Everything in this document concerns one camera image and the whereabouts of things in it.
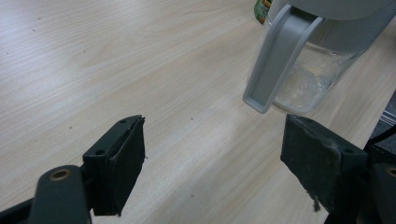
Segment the wooden table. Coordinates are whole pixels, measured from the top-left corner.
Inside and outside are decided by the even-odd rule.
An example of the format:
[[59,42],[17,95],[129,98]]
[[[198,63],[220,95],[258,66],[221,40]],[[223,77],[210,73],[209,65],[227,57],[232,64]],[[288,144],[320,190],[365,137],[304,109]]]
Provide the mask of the wooden table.
[[[321,223],[279,160],[286,112],[242,101],[254,0],[0,3],[0,210],[146,117],[148,159],[122,217],[94,223]],[[363,147],[396,88],[396,21],[306,115]]]

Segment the tabletop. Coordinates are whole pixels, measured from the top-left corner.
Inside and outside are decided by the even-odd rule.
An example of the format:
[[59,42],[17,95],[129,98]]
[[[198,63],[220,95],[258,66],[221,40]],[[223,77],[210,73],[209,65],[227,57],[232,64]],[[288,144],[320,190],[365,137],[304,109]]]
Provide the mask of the tabletop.
[[[146,117],[147,159],[121,217],[94,223],[322,223],[280,161],[287,112],[242,101],[254,0],[3,0],[0,210],[116,121]],[[362,148],[396,89],[396,20],[306,114]]]

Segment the pitcher handle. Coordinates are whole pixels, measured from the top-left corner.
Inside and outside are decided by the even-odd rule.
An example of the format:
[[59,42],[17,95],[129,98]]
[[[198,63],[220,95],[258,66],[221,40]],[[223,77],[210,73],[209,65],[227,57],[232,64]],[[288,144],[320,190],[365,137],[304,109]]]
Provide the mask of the pitcher handle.
[[262,114],[268,111],[308,37],[322,21],[289,4],[279,11],[253,67],[243,97],[245,103]]

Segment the black cable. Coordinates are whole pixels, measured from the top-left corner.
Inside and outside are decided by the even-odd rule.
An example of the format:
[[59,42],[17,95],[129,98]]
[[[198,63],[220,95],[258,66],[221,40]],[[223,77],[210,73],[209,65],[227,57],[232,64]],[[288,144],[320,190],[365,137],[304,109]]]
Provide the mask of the black cable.
[[381,141],[391,137],[394,134],[396,134],[396,124],[393,125],[393,127],[389,128],[388,130],[386,130],[383,133],[381,133],[380,135],[370,139],[367,142],[367,144],[375,144],[375,143],[381,142]]

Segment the water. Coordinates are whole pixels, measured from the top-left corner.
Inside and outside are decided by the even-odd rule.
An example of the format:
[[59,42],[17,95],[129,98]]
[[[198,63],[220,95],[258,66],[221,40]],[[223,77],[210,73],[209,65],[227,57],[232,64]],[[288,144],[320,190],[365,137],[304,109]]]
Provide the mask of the water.
[[314,109],[359,55],[334,53],[307,43],[275,103],[298,114]]

